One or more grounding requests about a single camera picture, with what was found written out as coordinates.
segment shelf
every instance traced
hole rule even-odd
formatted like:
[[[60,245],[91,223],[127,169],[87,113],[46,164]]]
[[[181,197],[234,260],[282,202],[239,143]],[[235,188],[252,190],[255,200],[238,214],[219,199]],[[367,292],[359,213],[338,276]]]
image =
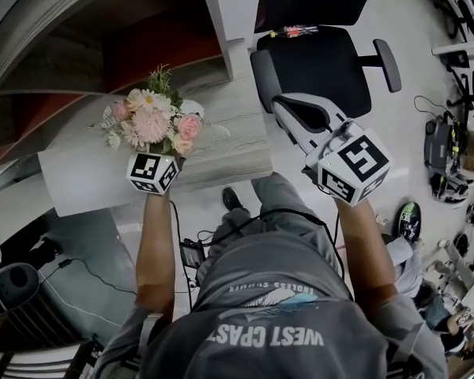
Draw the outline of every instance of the shelf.
[[[54,207],[42,174],[0,191],[0,244]]]
[[[91,1],[18,0],[0,23],[0,84],[36,42]]]
[[[79,94],[20,94],[13,96],[13,117],[17,139],[0,148],[0,163],[6,155],[49,119],[84,97]]]
[[[24,93],[105,94],[101,47],[46,36],[0,86],[0,96]]]
[[[158,66],[169,69],[221,56],[206,7],[169,10],[109,35],[102,42],[107,90],[146,79]]]

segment person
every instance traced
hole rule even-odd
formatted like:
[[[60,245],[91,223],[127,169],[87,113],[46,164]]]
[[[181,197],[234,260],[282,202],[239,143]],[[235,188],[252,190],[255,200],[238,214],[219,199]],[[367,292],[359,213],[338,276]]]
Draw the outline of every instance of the person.
[[[460,355],[467,347],[460,323],[468,311],[461,309],[452,315],[444,306],[442,296],[432,282],[424,280],[413,301],[428,328],[440,337],[445,354]]]
[[[314,216],[281,175],[252,185],[262,213],[289,208]],[[197,271],[197,301],[191,313],[172,322],[169,197],[147,198],[136,304],[99,357],[95,378],[110,377],[136,353],[138,377],[376,378],[390,370],[403,377],[447,377],[440,340],[412,300],[397,293],[393,264],[367,200],[354,208],[335,200],[353,301],[325,227],[275,212],[228,236],[250,213],[232,189],[223,191],[223,199],[228,213]]]
[[[381,234],[395,268],[395,288],[401,295],[414,298],[423,280],[418,242],[399,236]]]

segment white floor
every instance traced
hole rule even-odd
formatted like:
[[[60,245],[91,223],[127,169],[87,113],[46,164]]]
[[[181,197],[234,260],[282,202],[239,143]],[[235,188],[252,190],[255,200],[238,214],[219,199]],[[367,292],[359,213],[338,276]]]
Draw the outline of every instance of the white floor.
[[[406,200],[420,204],[423,211],[422,239],[425,243],[422,256],[426,266],[433,257],[444,258],[444,254],[436,253],[438,240],[453,238],[465,225],[466,206],[451,209],[431,197],[427,169],[423,165],[424,126],[431,115],[415,111],[413,105],[417,95],[426,96],[435,103],[444,103],[450,97],[453,80],[431,54],[432,47],[446,45],[450,40],[443,19],[430,0],[369,0],[358,23],[348,30],[360,55],[375,54],[373,39],[387,41],[401,72],[403,88],[391,94],[380,69],[365,70],[373,109],[358,121],[380,136],[395,159],[391,178],[371,195],[374,210],[392,220],[398,207]],[[418,104],[424,110],[440,114],[439,109],[422,100],[418,100]],[[264,117],[274,170],[293,183],[306,204],[333,231],[337,215],[333,200],[320,193],[300,173],[304,166],[303,153],[291,144],[272,115],[264,112]],[[179,208],[183,238],[195,239],[201,229],[216,228],[225,212],[220,200],[222,188],[218,186],[172,196]],[[250,183],[241,182],[234,188],[245,206],[253,214],[258,214],[258,199]],[[118,230],[132,259],[137,257],[141,207],[141,204],[135,204],[113,209]],[[344,245],[342,235],[339,235],[337,245]],[[179,257],[177,264],[176,290],[186,291]],[[186,294],[177,294],[175,315],[180,316],[188,310]]]

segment flower bouquet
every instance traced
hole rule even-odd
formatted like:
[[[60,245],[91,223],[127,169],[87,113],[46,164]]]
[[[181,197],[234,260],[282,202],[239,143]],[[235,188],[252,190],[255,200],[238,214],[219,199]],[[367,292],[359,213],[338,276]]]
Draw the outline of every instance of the flower bouquet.
[[[149,88],[130,94],[103,112],[102,128],[108,146],[135,148],[127,178],[140,191],[162,195],[180,172],[181,164],[203,127],[229,136],[223,126],[203,119],[204,108],[183,100],[170,87],[171,75],[159,68],[148,78]]]

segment gray t-shirt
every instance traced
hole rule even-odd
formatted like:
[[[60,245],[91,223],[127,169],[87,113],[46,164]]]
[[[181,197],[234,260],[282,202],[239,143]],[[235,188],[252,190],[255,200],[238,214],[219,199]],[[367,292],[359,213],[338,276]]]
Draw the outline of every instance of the gray t-shirt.
[[[368,321],[309,243],[253,235],[211,265],[192,313],[151,339],[139,377],[386,377],[387,352],[408,343],[426,377],[447,377],[442,344],[423,323],[400,295]]]

